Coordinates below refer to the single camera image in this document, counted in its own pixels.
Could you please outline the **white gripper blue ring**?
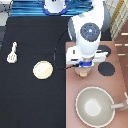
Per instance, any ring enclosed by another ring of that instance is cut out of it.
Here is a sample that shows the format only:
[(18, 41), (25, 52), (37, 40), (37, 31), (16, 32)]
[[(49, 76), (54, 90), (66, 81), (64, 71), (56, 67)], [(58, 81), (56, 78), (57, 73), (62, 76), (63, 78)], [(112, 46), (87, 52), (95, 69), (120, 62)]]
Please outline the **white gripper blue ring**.
[(93, 67), (97, 62), (104, 61), (104, 52), (98, 50), (93, 58), (85, 59), (76, 46), (69, 47), (66, 53), (66, 65), (73, 67)]

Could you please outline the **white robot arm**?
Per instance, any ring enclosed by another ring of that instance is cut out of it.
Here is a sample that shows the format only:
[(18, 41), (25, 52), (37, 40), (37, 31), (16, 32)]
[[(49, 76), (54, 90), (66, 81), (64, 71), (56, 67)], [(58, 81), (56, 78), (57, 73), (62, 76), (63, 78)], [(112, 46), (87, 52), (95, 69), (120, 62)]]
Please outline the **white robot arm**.
[(98, 49), (105, 18), (104, 0), (93, 0), (92, 5), (91, 11), (72, 16), (68, 21), (68, 34), (75, 43), (67, 49), (68, 67), (92, 67), (106, 59), (107, 53)]

